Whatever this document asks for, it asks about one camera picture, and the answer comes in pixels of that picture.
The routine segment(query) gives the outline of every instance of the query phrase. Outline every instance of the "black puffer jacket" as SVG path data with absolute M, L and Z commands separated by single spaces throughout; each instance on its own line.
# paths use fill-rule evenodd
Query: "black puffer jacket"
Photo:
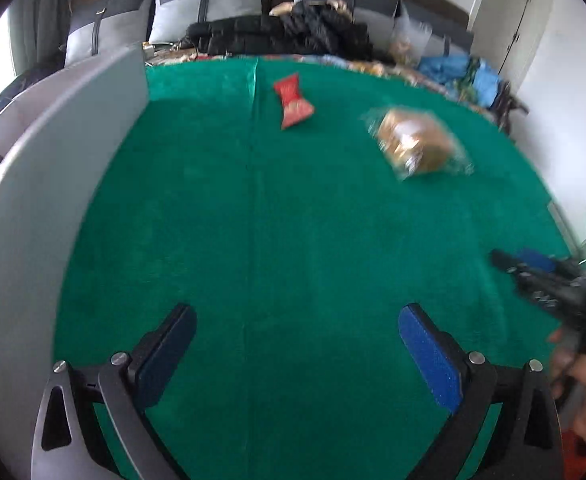
M 299 2 L 282 16 L 239 16 L 194 23 L 187 40 L 203 54 L 333 54 L 345 59 L 387 60 L 373 50 L 365 23 L 353 23 L 332 6 Z

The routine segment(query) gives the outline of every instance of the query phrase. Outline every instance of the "green surface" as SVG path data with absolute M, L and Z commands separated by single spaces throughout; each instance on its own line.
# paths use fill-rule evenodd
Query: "green surface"
M 293 72 L 316 114 L 282 132 L 272 84 Z M 294 62 L 147 76 L 151 102 L 77 239 L 54 353 L 105 362 L 190 302 L 198 333 L 149 416 L 193 480 L 403 478 L 446 418 L 397 333 L 411 301 L 493 362 L 547 357 L 554 322 L 487 253 L 566 247 L 544 187 L 484 118 Z M 399 182 L 360 119 L 391 104 L 436 113 L 475 173 Z

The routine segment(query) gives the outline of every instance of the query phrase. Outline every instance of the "red packet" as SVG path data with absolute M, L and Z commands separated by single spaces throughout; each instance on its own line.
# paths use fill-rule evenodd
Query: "red packet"
M 308 119 L 315 113 L 314 106 L 304 99 L 299 92 L 299 74 L 285 77 L 276 82 L 273 88 L 278 93 L 279 98 L 282 99 L 282 106 L 284 107 L 282 130 Z

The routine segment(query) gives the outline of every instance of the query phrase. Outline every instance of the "silver bolt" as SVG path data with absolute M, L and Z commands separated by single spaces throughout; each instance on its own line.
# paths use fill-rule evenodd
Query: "silver bolt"
M 128 361 L 128 354 L 126 352 L 117 352 L 116 354 L 113 354 L 110 358 L 110 363 L 113 366 L 122 365 L 126 361 Z
M 56 374 L 60 374 L 64 371 L 66 371 L 66 361 L 58 361 L 57 363 L 55 363 L 53 365 L 53 371 Z
M 486 357 L 480 352 L 471 352 L 468 354 L 468 360 L 474 365 L 483 365 L 486 361 Z
M 542 370 L 544 370 L 544 367 L 542 366 L 541 362 L 537 359 L 531 359 L 528 362 L 528 366 L 533 372 L 541 372 Z

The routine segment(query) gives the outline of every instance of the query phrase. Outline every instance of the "gray curtain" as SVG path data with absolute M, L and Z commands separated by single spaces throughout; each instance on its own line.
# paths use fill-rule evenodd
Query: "gray curtain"
M 70 19 L 69 0 L 13 0 L 10 50 L 17 75 L 58 51 L 66 42 Z

